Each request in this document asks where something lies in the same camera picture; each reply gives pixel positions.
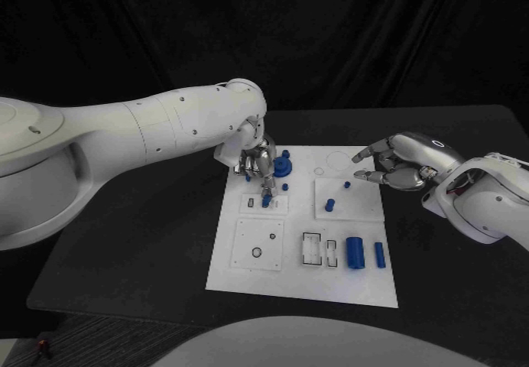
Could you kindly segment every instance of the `gray carpet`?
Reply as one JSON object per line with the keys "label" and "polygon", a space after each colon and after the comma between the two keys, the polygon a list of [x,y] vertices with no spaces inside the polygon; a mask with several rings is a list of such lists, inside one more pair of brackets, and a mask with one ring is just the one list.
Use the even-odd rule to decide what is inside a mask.
{"label": "gray carpet", "polygon": [[37,339],[19,339],[3,367],[29,367],[40,339],[53,358],[37,367],[147,367],[187,339],[209,329],[114,317],[65,315],[59,328]]}

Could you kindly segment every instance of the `robotic hand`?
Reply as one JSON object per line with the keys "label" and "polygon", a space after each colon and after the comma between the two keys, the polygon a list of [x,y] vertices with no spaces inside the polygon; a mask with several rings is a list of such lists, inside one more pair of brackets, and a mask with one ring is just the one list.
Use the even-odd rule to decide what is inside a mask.
{"label": "robotic hand", "polygon": [[118,174],[210,147],[274,196],[265,113],[262,91],[243,79],[75,108],[0,98],[0,250],[58,232]]}
{"label": "robotic hand", "polygon": [[398,190],[437,186],[422,197],[424,207],[447,218],[476,241],[493,243],[509,235],[529,251],[527,162],[499,153],[468,161],[438,140],[403,132],[369,145],[353,163],[378,155],[388,172],[354,172],[354,178]]}

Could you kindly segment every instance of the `white curved surface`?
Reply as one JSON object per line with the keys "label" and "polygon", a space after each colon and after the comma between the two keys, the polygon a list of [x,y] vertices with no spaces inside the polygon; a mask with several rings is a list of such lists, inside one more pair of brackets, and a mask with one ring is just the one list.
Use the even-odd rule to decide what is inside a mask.
{"label": "white curved surface", "polygon": [[484,366],[439,346],[376,327],[314,317],[264,317],[206,332],[153,365]]}

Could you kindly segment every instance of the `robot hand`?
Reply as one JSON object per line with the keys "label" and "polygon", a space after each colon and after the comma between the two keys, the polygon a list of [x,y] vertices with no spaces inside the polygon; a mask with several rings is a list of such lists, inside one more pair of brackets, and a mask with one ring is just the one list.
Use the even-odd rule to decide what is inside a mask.
{"label": "robot hand", "polygon": [[369,145],[353,163],[373,155],[388,173],[357,171],[354,178],[403,191],[421,190],[429,180],[439,184],[465,161],[444,143],[414,132],[395,134]]}
{"label": "robot hand", "polygon": [[239,164],[233,167],[235,175],[246,175],[264,179],[261,196],[278,194],[274,179],[275,143],[268,134],[259,144],[249,150],[242,151]]}

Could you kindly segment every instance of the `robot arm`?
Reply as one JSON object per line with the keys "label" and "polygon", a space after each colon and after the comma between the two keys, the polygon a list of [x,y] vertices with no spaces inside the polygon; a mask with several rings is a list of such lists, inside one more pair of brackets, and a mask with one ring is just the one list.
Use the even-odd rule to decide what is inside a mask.
{"label": "robot arm", "polygon": [[118,174],[215,146],[215,159],[235,167],[242,156],[272,194],[265,113],[242,79],[75,108],[0,98],[0,249],[58,232]]}
{"label": "robot arm", "polygon": [[529,250],[529,171],[526,162],[499,153],[465,161],[428,136],[403,132],[382,139],[353,158],[378,155],[388,172],[354,172],[354,178],[398,190],[437,185],[422,197],[424,207],[445,217],[476,241],[493,243],[506,235]]}

